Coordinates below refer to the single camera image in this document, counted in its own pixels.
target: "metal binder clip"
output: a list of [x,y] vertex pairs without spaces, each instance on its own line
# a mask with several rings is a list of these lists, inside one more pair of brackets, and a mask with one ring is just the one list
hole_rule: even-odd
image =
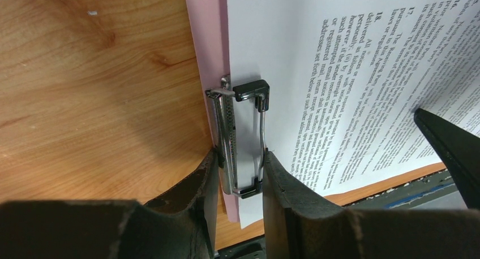
[[[263,161],[267,152],[265,145],[265,112],[268,110],[270,86],[265,80],[257,80],[232,89],[230,76],[221,80],[221,88],[207,89],[208,111],[212,122],[215,147],[218,151],[218,166],[222,189],[226,194],[248,198],[262,192]],[[239,189],[237,180],[237,148],[233,98],[237,102],[255,98],[255,108],[260,113],[260,146],[262,155],[259,172],[254,185]]]

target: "black object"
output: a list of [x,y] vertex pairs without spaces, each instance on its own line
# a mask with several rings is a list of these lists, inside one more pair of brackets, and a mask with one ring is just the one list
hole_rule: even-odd
[[258,181],[258,177],[254,178],[254,185],[248,188],[242,189],[239,194],[240,198],[250,198],[262,192],[262,183]]
[[468,208],[480,209],[480,139],[423,109],[414,121],[448,168]]
[[475,210],[355,210],[317,195],[265,159],[263,217],[268,258],[477,258]]
[[0,258],[213,258],[218,198],[211,150],[181,182],[134,200],[0,205]]
[[[423,110],[415,113],[415,122],[444,160],[467,206],[477,208],[480,139]],[[0,258],[212,258],[216,156],[210,151],[197,170],[145,206],[113,200],[0,205]],[[288,174],[272,152],[264,158],[268,258],[480,254],[477,210],[342,208]],[[254,256],[256,251],[241,256]]]
[[255,98],[255,108],[258,109],[258,112],[261,113],[268,110],[270,86],[265,80],[237,85],[232,90],[235,92],[235,100],[237,102]]
[[265,259],[265,237],[257,236],[218,250],[218,259]]

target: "wood grain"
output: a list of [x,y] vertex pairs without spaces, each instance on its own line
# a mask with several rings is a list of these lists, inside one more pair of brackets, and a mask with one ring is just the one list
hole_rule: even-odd
[[[185,0],[0,3],[0,201],[146,202],[197,167],[211,139]],[[221,202],[217,249],[263,233]]]

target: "pink paper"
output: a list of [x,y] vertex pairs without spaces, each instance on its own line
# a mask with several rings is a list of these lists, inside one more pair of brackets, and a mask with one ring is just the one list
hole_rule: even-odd
[[[186,1],[202,90],[219,87],[230,73],[226,0]],[[223,195],[228,220],[239,222],[237,197]]]

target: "paper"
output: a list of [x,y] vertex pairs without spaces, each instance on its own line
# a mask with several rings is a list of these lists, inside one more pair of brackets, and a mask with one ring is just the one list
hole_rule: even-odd
[[[186,2],[202,89],[219,87],[222,76],[230,72],[226,0]],[[238,222],[238,199],[225,193],[223,197],[228,220]]]
[[[424,108],[480,132],[478,0],[228,0],[234,85],[271,86],[267,145],[323,196],[440,162],[413,122]],[[235,104],[250,185],[258,120]],[[262,200],[239,201],[242,227]]]

